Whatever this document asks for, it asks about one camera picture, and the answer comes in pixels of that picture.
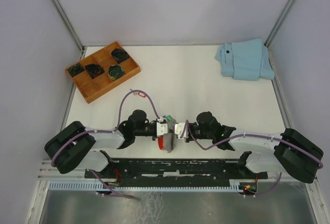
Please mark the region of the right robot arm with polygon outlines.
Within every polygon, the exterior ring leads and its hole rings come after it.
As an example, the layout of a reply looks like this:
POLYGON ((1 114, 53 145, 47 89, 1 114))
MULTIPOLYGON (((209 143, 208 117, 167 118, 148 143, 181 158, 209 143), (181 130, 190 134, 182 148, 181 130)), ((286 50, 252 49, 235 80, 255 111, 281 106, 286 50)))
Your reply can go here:
POLYGON ((323 168, 323 151, 295 129, 282 133, 254 133, 221 125, 211 112, 200 113, 195 123, 178 125, 176 135, 185 141, 211 140, 212 148, 241 152, 237 173, 249 178, 254 173, 288 173, 303 183, 312 183, 323 168))

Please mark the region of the key with red tag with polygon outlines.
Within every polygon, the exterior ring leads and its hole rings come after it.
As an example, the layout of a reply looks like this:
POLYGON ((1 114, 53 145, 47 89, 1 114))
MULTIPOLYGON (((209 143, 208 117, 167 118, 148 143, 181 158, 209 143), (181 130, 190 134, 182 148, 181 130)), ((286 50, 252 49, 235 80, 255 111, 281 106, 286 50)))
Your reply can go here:
POLYGON ((140 91, 134 92, 133 95, 138 95, 138 96, 140 96, 142 98, 146 98, 146 95, 144 93, 140 92, 140 91))

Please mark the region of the metal key holder red handle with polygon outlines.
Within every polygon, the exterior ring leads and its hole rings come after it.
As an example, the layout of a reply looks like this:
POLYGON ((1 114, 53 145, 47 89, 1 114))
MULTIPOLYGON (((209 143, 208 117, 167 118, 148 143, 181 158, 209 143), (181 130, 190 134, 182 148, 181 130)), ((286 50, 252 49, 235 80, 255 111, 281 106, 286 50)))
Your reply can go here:
POLYGON ((168 120, 169 132, 163 136, 160 136, 157 139, 160 150, 167 151, 168 153, 174 150, 177 141, 177 137, 174 134, 175 124, 176 124, 175 119, 172 119, 171 121, 168 120))

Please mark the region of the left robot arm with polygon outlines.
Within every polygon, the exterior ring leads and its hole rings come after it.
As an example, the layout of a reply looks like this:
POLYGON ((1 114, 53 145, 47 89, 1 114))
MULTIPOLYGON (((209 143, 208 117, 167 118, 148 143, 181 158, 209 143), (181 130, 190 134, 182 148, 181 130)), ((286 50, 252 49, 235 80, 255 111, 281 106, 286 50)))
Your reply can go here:
POLYGON ((105 149, 125 149, 137 136, 157 137, 157 120, 150 122, 142 110, 133 111, 115 131, 95 130, 74 121, 48 141, 44 150, 51 165, 61 174, 84 168, 107 178, 113 174, 114 165, 107 158, 105 149))

